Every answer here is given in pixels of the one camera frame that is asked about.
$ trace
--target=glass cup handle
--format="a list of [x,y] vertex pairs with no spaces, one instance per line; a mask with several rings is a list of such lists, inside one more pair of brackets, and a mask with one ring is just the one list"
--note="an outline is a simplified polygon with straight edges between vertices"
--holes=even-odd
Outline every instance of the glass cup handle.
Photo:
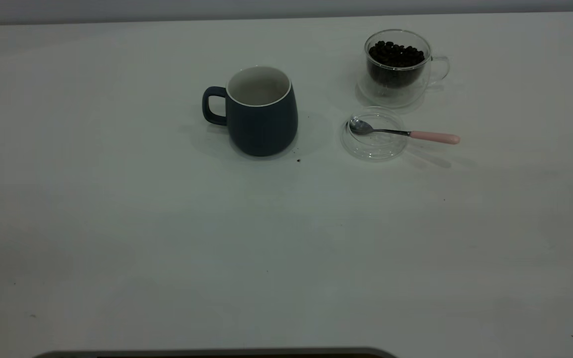
[[432,85],[438,83],[439,81],[445,79],[445,77],[448,75],[448,72],[450,72],[450,60],[448,59],[448,57],[446,57],[446,56],[432,56],[432,57],[430,57],[430,59],[431,59],[431,61],[434,61],[434,62],[440,61],[444,65],[440,71],[435,71],[434,74],[433,73],[430,74],[430,80],[428,82],[428,86],[432,86]]

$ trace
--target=mug handle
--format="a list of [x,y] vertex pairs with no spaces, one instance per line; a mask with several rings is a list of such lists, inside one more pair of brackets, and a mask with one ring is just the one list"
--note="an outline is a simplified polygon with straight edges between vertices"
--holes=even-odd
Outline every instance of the mug handle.
[[431,61],[441,61],[444,63],[444,68],[441,71],[436,71],[435,75],[430,76],[430,82],[428,82],[428,86],[432,86],[437,82],[445,79],[450,72],[450,60],[446,56],[432,56]]
[[227,125],[227,117],[221,115],[214,115],[211,109],[209,109],[209,97],[215,95],[217,97],[225,98],[227,96],[227,91],[225,88],[208,88],[205,93],[202,94],[202,115],[205,119],[213,124]]

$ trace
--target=dark blue mug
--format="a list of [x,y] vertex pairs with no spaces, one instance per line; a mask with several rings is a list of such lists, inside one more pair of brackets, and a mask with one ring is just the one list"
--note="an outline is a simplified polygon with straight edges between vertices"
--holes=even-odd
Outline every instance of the dark blue mug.
[[[214,115],[209,97],[225,98],[225,116]],[[202,114],[226,125],[236,146],[251,156],[271,156],[291,144],[297,132],[297,106],[289,77],[271,67],[256,66],[236,73],[225,88],[208,88]]]

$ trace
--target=mug rim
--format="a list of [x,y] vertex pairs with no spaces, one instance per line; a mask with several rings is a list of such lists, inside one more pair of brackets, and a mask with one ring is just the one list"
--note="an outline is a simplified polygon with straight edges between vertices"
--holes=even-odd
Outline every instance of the mug rim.
[[[411,67],[393,67],[393,66],[386,66],[385,64],[382,63],[378,63],[375,59],[373,59],[371,57],[371,54],[368,53],[368,42],[375,36],[382,34],[384,32],[407,32],[409,34],[413,34],[414,36],[417,36],[418,38],[421,39],[421,41],[423,41],[426,44],[426,47],[428,48],[428,54],[426,56],[425,59],[423,59],[423,61],[421,61],[420,63],[411,66]],[[412,32],[411,30],[404,30],[404,29],[387,29],[387,30],[381,30],[378,32],[375,32],[375,34],[372,34],[368,37],[368,39],[366,39],[366,43],[364,43],[364,52],[366,52],[366,58],[368,58],[369,61],[371,61],[371,63],[373,63],[375,66],[379,66],[381,68],[386,68],[388,70],[395,70],[395,71],[411,71],[411,70],[416,70],[417,68],[420,68],[421,66],[425,65],[428,61],[430,61],[432,59],[432,48],[430,48],[430,43],[428,43],[428,40],[421,37],[420,34],[416,33],[416,32]]]
[[[248,71],[248,70],[254,70],[256,68],[267,68],[269,70],[274,70],[279,72],[280,74],[282,74],[287,80],[288,80],[288,89],[285,91],[284,95],[282,95],[282,97],[278,98],[277,100],[274,100],[271,103],[266,103],[266,104],[247,104],[247,103],[242,103],[239,100],[235,99],[234,96],[231,95],[231,93],[229,93],[229,84],[231,83],[231,80],[234,79],[234,77],[236,77],[237,75],[241,74],[242,72]],[[255,65],[253,67],[248,67],[248,68],[243,68],[239,71],[237,71],[234,75],[232,75],[231,79],[229,79],[229,81],[227,81],[227,84],[225,85],[225,91],[227,92],[227,96],[233,100],[233,102],[236,102],[237,104],[240,104],[241,106],[245,106],[245,107],[251,107],[251,108],[261,108],[261,107],[268,107],[271,106],[272,104],[276,104],[278,102],[280,102],[280,100],[283,100],[289,93],[291,93],[291,79],[289,78],[289,76],[286,75],[286,73],[284,73],[281,70],[278,70],[275,67],[271,67],[271,66],[261,66],[261,65]]]

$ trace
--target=pink spoon handle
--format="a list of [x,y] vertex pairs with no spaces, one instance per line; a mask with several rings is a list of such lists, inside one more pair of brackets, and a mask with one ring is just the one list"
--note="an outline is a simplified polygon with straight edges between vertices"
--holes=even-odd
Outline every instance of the pink spoon handle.
[[420,131],[410,132],[410,138],[414,138],[416,140],[425,140],[425,141],[438,141],[439,143],[446,143],[446,144],[458,144],[461,141],[461,138],[459,138],[459,136],[455,136],[454,134],[420,132]]

